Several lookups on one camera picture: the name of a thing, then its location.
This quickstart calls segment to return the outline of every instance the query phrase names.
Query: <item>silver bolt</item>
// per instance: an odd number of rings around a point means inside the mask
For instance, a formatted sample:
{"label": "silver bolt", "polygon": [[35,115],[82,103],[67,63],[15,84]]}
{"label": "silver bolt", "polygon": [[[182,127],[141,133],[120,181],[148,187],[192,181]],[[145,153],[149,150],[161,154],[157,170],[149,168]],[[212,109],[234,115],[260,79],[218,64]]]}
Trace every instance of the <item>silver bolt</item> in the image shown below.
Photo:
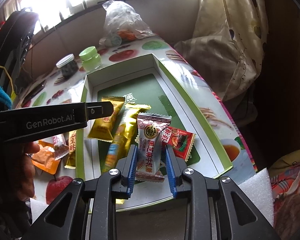
{"label": "silver bolt", "polygon": [[76,178],[76,179],[74,179],[72,182],[73,182],[73,184],[75,184],[75,185],[79,185],[79,184],[82,183],[82,179]]}
{"label": "silver bolt", "polygon": [[191,174],[193,174],[193,173],[194,173],[194,170],[193,170],[193,169],[191,169],[191,168],[186,168],[186,169],[185,169],[185,174],[191,175]]}
{"label": "silver bolt", "polygon": [[231,179],[228,176],[223,176],[223,177],[221,177],[221,181],[223,183],[229,183],[231,181]]}
{"label": "silver bolt", "polygon": [[118,173],[119,173],[119,170],[117,170],[117,169],[109,170],[109,174],[112,175],[112,176],[117,175]]}

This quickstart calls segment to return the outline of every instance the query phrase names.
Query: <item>yellow rubber band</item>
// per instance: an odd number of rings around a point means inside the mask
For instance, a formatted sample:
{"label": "yellow rubber band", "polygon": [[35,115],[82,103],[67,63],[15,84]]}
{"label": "yellow rubber band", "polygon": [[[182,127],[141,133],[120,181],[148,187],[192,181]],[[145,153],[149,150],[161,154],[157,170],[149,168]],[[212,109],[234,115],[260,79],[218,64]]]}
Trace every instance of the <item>yellow rubber band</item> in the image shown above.
{"label": "yellow rubber band", "polygon": [[12,99],[12,97],[14,97],[14,98],[15,98],[16,94],[15,94],[15,92],[14,92],[14,89],[13,89],[12,78],[11,78],[11,76],[9,75],[9,73],[8,73],[8,71],[6,70],[6,68],[5,68],[5,67],[3,67],[3,66],[0,66],[0,68],[4,69],[4,71],[5,71],[6,75],[7,75],[7,76],[8,76],[8,78],[10,79],[10,84],[11,84],[11,99]]}

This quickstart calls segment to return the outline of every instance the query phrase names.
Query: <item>clear plastic bag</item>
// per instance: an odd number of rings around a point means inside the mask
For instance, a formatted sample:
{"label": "clear plastic bag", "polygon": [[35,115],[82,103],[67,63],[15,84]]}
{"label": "clear plastic bag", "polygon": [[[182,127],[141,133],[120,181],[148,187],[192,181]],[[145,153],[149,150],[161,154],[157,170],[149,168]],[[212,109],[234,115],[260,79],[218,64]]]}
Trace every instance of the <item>clear plastic bag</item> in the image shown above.
{"label": "clear plastic bag", "polygon": [[100,46],[114,47],[122,43],[154,36],[149,26],[141,19],[135,10],[122,1],[107,1],[103,4],[107,11],[103,38]]}

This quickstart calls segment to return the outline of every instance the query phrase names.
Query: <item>yellow candy wrapper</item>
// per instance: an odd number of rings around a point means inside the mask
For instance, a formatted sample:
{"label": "yellow candy wrapper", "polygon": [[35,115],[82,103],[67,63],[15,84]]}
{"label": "yellow candy wrapper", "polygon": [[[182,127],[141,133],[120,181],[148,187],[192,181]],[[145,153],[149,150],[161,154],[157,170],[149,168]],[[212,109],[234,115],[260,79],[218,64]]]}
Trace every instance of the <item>yellow candy wrapper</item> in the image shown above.
{"label": "yellow candy wrapper", "polygon": [[126,104],[121,122],[109,147],[105,165],[102,169],[103,173],[113,169],[119,159],[127,156],[131,139],[137,128],[138,113],[146,109],[151,109],[151,106]]}
{"label": "yellow candy wrapper", "polygon": [[69,132],[69,158],[65,165],[67,169],[75,169],[75,149],[76,149],[77,130]]}
{"label": "yellow candy wrapper", "polygon": [[95,138],[106,142],[113,141],[111,130],[125,100],[125,97],[103,97],[101,99],[102,102],[110,101],[113,104],[113,113],[110,117],[96,119],[88,134],[88,138]]}

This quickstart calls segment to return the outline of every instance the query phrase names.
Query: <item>green jar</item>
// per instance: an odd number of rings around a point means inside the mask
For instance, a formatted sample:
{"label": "green jar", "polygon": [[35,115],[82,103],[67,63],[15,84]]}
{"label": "green jar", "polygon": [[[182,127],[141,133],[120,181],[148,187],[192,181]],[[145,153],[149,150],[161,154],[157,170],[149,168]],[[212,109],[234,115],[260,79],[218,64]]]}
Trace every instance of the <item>green jar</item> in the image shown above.
{"label": "green jar", "polygon": [[87,72],[93,71],[101,65],[101,56],[94,46],[88,47],[85,50],[81,51],[79,57],[82,60],[83,68]]}

